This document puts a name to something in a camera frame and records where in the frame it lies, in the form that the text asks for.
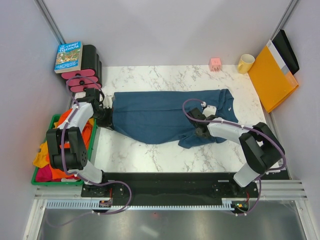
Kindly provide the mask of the blue t shirt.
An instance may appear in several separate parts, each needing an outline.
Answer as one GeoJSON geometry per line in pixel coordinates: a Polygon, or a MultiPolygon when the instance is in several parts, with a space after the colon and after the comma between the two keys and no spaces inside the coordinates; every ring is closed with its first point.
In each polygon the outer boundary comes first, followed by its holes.
{"type": "Polygon", "coordinates": [[[114,130],[145,144],[177,141],[180,147],[190,149],[223,143],[223,138],[203,138],[195,134],[195,127],[185,113],[200,109],[200,102],[215,106],[217,116],[238,122],[233,108],[234,97],[228,89],[115,92],[114,96],[114,130]]]}

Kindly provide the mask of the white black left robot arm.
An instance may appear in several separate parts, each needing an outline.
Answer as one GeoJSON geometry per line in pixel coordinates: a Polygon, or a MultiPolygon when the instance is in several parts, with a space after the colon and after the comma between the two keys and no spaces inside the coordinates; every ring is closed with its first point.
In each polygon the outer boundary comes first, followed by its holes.
{"type": "Polygon", "coordinates": [[[110,185],[103,180],[103,171],[89,161],[89,154],[82,136],[89,119],[95,119],[97,126],[113,129],[112,101],[103,105],[104,94],[100,89],[88,88],[85,96],[74,100],[71,112],[57,127],[46,132],[49,164],[53,169],[75,176],[99,197],[106,196],[110,185]]]}

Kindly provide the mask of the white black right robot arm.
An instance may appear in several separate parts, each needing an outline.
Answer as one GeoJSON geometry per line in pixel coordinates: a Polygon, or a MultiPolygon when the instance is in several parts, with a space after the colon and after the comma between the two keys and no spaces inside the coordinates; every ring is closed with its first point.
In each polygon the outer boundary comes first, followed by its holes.
{"type": "Polygon", "coordinates": [[[222,138],[239,144],[246,163],[234,174],[229,191],[235,197],[247,191],[247,185],[263,176],[285,156],[285,150],[263,122],[253,126],[240,125],[216,115],[205,116],[198,108],[186,113],[199,137],[222,138]]]}

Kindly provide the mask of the black pink drawer unit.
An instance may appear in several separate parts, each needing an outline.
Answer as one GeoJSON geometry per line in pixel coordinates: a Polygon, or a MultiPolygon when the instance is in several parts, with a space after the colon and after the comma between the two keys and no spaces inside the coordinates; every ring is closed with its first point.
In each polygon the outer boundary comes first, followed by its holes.
{"type": "Polygon", "coordinates": [[[85,92],[88,88],[102,87],[102,62],[94,45],[82,47],[81,69],[61,74],[66,81],[72,77],[67,86],[73,93],[85,92]]]}

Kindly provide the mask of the green plastic crate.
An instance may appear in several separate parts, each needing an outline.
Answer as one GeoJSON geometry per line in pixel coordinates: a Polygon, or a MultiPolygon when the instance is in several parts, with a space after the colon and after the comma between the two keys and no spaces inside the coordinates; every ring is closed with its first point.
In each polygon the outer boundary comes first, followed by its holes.
{"type": "MultiPolygon", "coordinates": [[[[83,131],[82,136],[87,149],[88,159],[92,156],[95,136],[97,131],[96,121],[91,118],[87,121],[83,131]]],[[[34,186],[48,186],[48,187],[62,187],[62,186],[79,186],[83,184],[83,181],[74,176],[67,176],[61,170],[53,169],[50,164],[49,167],[52,172],[53,180],[50,182],[36,182],[36,173],[38,167],[35,167],[33,176],[31,178],[31,184],[34,186]]]]}

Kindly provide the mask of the pink cube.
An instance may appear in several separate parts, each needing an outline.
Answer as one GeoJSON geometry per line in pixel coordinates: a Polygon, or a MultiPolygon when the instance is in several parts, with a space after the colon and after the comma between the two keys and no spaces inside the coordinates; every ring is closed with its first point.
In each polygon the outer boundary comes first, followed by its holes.
{"type": "Polygon", "coordinates": [[[211,72],[219,72],[222,68],[222,62],[219,57],[213,57],[209,60],[209,70],[211,72]]]}

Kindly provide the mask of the treehouse paperback book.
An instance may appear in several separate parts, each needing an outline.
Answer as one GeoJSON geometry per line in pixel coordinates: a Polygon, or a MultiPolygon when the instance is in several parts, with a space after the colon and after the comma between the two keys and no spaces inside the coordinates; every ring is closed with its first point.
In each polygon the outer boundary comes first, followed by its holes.
{"type": "Polygon", "coordinates": [[[61,44],[57,48],[54,72],[62,74],[79,71],[82,65],[83,44],[81,41],[61,44]]]}

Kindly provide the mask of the yellow t shirt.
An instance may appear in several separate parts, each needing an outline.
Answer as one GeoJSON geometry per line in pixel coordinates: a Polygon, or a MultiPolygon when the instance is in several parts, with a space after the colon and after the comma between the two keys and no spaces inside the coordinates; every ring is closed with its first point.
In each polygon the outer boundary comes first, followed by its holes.
{"type": "Polygon", "coordinates": [[[37,168],[44,168],[50,164],[48,142],[45,140],[40,146],[32,164],[37,168]]]}

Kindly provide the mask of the magenta t shirt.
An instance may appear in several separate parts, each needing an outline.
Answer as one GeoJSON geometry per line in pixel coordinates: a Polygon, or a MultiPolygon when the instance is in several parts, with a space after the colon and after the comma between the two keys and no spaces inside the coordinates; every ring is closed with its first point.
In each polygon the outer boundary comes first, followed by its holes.
{"type": "Polygon", "coordinates": [[[43,168],[38,168],[38,171],[35,176],[36,182],[51,182],[52,180],[53,175],[49,165],[46,165],[43,168]]]}

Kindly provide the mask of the yellow mug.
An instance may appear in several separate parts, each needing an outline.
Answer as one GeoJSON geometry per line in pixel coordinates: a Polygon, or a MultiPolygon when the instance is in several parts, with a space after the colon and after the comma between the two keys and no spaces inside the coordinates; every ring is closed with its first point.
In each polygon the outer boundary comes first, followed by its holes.
{"type": "Polygon", "coordinates": [[[237,71],[240,74],[246,74],[255,62],[255,57],[251,54],[243,54],[238,62],[237,71]]]}

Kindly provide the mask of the orange folder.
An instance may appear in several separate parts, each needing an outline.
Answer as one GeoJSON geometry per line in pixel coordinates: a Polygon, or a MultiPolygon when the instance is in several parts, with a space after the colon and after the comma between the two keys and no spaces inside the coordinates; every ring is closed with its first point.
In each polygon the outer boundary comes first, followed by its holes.
{"type": "Polygon", "coordinates": [[[248,71],[250,80],[264,109],[270,113],[283,103],[298,87],[294,75],[284,75],[267,45],[256,57],[248,71]]]}

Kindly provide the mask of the white grey document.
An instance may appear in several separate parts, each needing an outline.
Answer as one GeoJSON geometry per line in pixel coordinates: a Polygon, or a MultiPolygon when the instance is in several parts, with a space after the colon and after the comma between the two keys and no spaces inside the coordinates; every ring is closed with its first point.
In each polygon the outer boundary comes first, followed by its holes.
{"type": "Polygon", "coordinates": [[[272,43],[271,40],[269,40],[266,44],[268,50],[270,51],[271,55],[273,56],[275,62],[277,63],[278,67],[282,71],[284,75],[288,74],[290,72],[288,66],[286,65],[285,61],[281,57],[280,53],[276,49],[275,45],[272,43]]]}

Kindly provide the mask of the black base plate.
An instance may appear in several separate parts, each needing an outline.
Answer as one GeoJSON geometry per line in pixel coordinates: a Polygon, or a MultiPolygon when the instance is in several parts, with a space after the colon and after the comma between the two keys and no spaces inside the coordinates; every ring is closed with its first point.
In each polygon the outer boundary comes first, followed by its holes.
{"type": "Polygon", "coordinates": [[[107,186],[82,186],[81,196],[111,197],[117,204],[196,205],[220,204],[222,199],[254,199],[257,184],[240,187],[228,172],[141,173],[109,172],[102,175],[107,186]]]}

